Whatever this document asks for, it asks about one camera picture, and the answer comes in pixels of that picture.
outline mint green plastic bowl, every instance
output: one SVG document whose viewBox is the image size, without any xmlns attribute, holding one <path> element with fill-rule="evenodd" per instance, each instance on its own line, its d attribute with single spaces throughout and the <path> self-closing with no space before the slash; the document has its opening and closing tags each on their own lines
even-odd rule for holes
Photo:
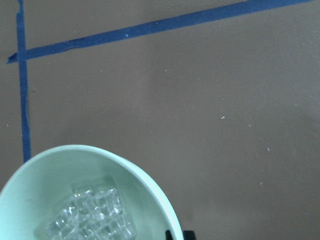
<svg viewBox="0 0 320 240">
<path fill-rule="evenodd" d="M 46 150 L 20 167 L 0 194 L 1 240 L 48 240 L 45 224 L 71 184 L 111 177 L 131 214 L 136 240 L 183 240 L 177 216 L 156 182 L 132 162 L 101 148 L 65 145 Z"/>
</svg>

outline vertical blue tape strip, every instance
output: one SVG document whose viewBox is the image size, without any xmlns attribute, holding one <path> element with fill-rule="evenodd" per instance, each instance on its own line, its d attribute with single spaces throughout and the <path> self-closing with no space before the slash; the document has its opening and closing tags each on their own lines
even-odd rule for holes
<svg viewBox="0 0 320 240">
<path fill-rule="evenodd" d="M 23 0 L 18 0 L 19 12 L 16 14 L 16 34 L 17 34 L 17 59 L 19 65 L 20 78 L 20 107 L 21 107 L 21 133 L 23 161 L 31 158 L 30 129 L 28 122 L 28 72 L 27 72 L 27 51 L 25 36 L 25 16 Z"/>
<path fill-rule="evenodd" d="M 159 21 L 143 23 L 118 30 L 103 32 L 83 38 L 54 43 L 51 45 L 35 47 L 27 50 L 27 59 L 39 58 L 47 55 L 58 54 L 69 49 L 87 48 L 100 44 L 155 34 L 163 31 L 183 28 L 206 22 L 232 18 L 244 14 L 280 8 L 293 4 L 310 2 L 312 0 L 247 0 L 208 10 L 197 11 L 181 16 L 170 17 Z M 17 61 L 17 54 L 8 58 L 7 63 Z"/>
</svg>

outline horizontal blue tape strip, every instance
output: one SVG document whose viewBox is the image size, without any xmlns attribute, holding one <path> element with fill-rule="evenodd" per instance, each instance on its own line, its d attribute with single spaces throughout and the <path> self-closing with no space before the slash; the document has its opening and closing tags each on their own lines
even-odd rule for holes
<svg viewBox="0 0 320 240">
<path fill-rule="evenodd" d="M 118 30 L 103 32 L 74 40 L 35 47 L 26 51 L 26 58 L 39 58 L 51 54 L 62 53 L 70 49 L 87 48 L 100 44 L 111 43 L 124 39 L 135 38 L 139 36 L 159 33 L 196 24 L 202 24 L 206 22 L 231 18 L 239 15 L 250 14 L 310 1 L 312 0 L 248 0 L 204 11 L 197 11 L 181 16 L 170 17 L 159 21 L 153 21 Z M 15 53 L 8 58 L 7 63 L 10 64 L 16 61 L 17 54 Z"/>
<path fill-rule="evenodd" d="M 30 129 L 28 121 L 28 72 L 26 58 L 25 17 L 23 0 L 18 0 L 19 11 L 16 14 L 16 34 L 18 46 L 18 66 L 20 79 L 21 135 L 23 161 L 31 158 Z"/>
</svg>

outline blue tape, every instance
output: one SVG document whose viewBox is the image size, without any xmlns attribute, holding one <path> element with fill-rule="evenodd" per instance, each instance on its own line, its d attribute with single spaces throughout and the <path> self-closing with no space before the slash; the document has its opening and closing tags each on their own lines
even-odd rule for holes
<svg viewBox="0 0 320 240">
<path fill-rule="evenodd" d="M 17 59 L 19 65 L 20 78 L 20 107 L 21 107 L 21 133 L 23 161 L 31 158 L 30 129 L 28 122 L 28 72 L 26 58 L 26 37 L 25 37 L 25 17 L 23 0 L 18 0 L 19 11 L 16 14 L 16 34 L 17 34 Z"/>
<path fill-rule="evenodd" d="M 209 10 L 197 11 L 181 16 L 162 19 L 159 21 L 153 21 L 118 30 L 99 33 L 83 38 L 32 48 L 26 51 L 26 58 L 39 58 L 47 55 L 62 53 L 74 48 L 87 48 L 100 44 L 111 43 L 124 39 L 135 38 L 139 36 L 310 1 L 312 0 L 248 0 L 231 5 L 212 8 Z M 8 58 L 7 63 L 10 64 L 16 61 L 17 54 L 15 53 Z"/>
</svg>

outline gray surface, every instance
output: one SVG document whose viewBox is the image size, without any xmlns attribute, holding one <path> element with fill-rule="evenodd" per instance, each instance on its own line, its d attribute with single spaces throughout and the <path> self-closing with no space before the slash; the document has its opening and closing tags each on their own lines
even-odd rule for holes
<svg viewBox="0 0 320 240">
<path fill-rule="evenodd" d="M 36 8 L 30 2 L 27 44 L 176 16 L 195 6 L 138 3 L 120 17 L 124 1 L 112 1 L 114 21 L 99 13 L 68 25 L 76 15 L 71 6 L 56 4 L 48 19 L 48 3 Z M 81 9 L 85 4 L 89 12 L 101 9 L 86 2 Z M 32 155 L 87 144 L 129 159 L 155 179 L 182 228 L 195 230 L 198 239 L 318 239 L 319 7 L 313 1 L 28 61 Z M 3 53 L 11 54 L 1 48 L 1 59 Z M 22 161 L 16 71 L 17 65 L 1 64 L 1 165 L 9 173 Z M 2 185 L 8 177 L 1 173 Z"/>
</svg>

